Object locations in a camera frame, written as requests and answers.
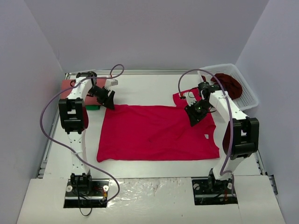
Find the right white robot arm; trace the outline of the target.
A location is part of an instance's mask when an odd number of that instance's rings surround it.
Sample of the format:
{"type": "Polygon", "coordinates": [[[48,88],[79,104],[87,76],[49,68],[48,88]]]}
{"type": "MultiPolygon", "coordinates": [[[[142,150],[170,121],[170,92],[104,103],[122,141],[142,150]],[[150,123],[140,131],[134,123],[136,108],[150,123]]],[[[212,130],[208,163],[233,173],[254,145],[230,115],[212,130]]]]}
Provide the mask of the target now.
{"type": "Polygon", "coordinates": [[[199,124],[214,108],[226,122],[227,127],[222,140],[224,155],[208,175],[207,187],[217,193],[225,182],[233,182],[236,168],[246,158],[258,150],[259,121],[250,118],[230,98],[222,85],[210,85],[202,82],[198,85],[200,100],[192,93],[184,93],[187,101],[184,108],[191,126],[199,124]]]}

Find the bright red t shirt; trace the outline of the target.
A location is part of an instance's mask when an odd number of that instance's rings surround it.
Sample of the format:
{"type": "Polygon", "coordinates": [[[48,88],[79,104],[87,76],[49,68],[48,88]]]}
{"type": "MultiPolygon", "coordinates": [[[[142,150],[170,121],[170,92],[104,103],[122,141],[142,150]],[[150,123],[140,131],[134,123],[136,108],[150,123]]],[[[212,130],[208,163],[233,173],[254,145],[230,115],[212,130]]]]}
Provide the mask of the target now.
{"type": "Polygon", "coordinates": [[[212,115],[208,114],[199,124],[191,126],[184,111],[186,100],[178,93],[173,94],[172,99],[174,106],[116,105],[114,110],[106,110],[97,162],[219,158],[212,115]]]}

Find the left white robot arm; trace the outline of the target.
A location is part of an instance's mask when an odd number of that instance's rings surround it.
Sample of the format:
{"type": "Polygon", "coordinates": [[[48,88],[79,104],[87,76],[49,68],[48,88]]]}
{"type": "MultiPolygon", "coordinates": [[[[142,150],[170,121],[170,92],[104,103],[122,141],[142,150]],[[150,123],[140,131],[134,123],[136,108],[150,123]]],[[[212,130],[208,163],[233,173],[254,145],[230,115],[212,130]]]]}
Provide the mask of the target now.
{"type": "Polygon", "coordinates": [[[87,95],[95,97],[97,102],[107,109],[115,109],[114,94],[109,86],[97,86],[97,74],[93,71],[80,72],[76,75],[75,85],[69,95],[59,100],[58,108],[61,126],[67,133],[72,148],[72,174],[70,177],[72,187],[83,195],[93,192],[94,183],[90,175],[90,168],[81,159],[87,159],[85,134],[89,119],[85,106],[87,95]]]}

